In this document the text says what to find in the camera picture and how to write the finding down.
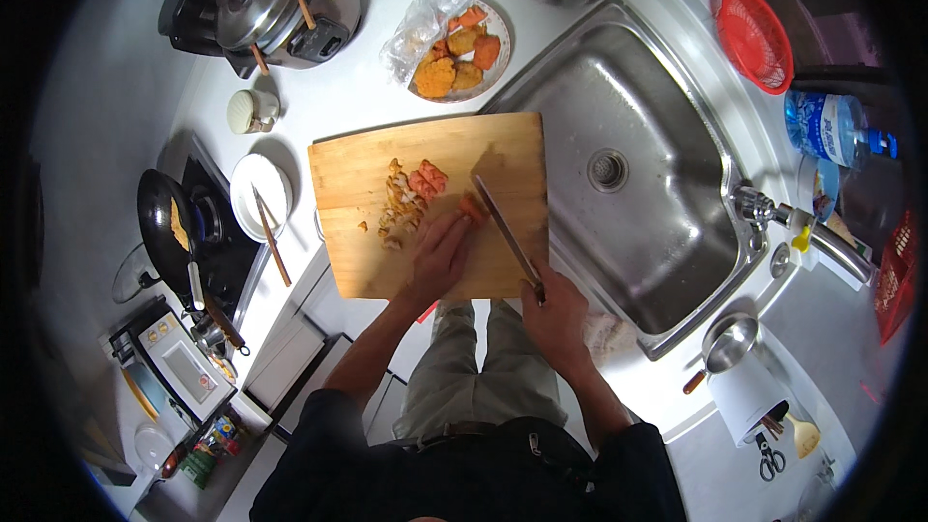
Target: zipper pull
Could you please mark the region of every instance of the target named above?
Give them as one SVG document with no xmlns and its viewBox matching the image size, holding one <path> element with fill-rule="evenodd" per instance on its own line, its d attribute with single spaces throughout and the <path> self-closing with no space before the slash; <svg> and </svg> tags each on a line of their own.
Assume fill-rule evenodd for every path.
<svg viewBox="0 0 928 522">
<path fill-rule="evenodd" d="M 528 447 L 531 448 L 534 455 L 541 456 L 541 451 L 538 449 L 538 434 L 532 433 L 528 435 Z"/>
</svg>

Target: plastic bag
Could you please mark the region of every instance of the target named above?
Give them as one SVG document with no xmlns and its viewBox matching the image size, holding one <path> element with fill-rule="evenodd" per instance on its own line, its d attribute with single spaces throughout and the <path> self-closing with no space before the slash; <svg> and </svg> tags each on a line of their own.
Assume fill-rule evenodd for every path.
<svg viewBox="0 0 928 522">
<path fill-rule="evenodd" d="M 473 3 L 474 0 L 413 0 L 400 26 L 380 50 L 380 64 L 390 78 L 407 87 L 435 41 L 445 38 L 448 19 L 459 16 Z"/>
</svg>

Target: red basket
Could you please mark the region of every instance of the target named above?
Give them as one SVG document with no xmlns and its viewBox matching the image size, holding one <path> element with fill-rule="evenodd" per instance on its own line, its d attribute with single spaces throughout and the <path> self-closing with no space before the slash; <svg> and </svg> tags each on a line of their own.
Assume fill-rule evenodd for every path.
<svg viewBox="0 0 928 522">
<path fill-rule="evenodd" d="M 880 344 L 896 334 L 915 301 L 915 274 L 918 267 L 918 236 L 911 211 L 906 210 L 883 249 L 883 263 L 876 281 L 873 308 L 880 327 Z"/>
<path fill-rule="evenodd" d="M 764 0 L 722 0 L 715 24 L 722 49 L 741 75 L 772 95 L 790 87 L 793 50 L 769 4 Z"/>
</svg>

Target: person's left hand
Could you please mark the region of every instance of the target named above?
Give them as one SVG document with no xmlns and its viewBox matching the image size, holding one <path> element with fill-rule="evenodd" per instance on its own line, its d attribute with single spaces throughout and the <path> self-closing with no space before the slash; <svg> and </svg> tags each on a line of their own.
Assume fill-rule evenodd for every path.
<svg viewBox="0 0 928 522">
<path fill-rule="evenodd" d="M 473 230 L 473 220 L 460 210 L 421 224 L 413 277 L 407 288 L 418 304 L 428 307 L 458 284 L 470 254 Z"/>
</svg>

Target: sink drain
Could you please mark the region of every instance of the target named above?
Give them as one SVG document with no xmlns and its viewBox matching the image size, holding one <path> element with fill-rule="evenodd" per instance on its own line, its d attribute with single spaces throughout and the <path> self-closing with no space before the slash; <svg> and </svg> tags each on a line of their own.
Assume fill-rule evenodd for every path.
<svg viewBox="0 0 928 522">
<path fill-rule="evenodd" d="M 589 158 L 586 176 L 597 191 L 616 191 L 628 180 L 628 162 L 622 154 L 606 147 Z"/>
</svg>

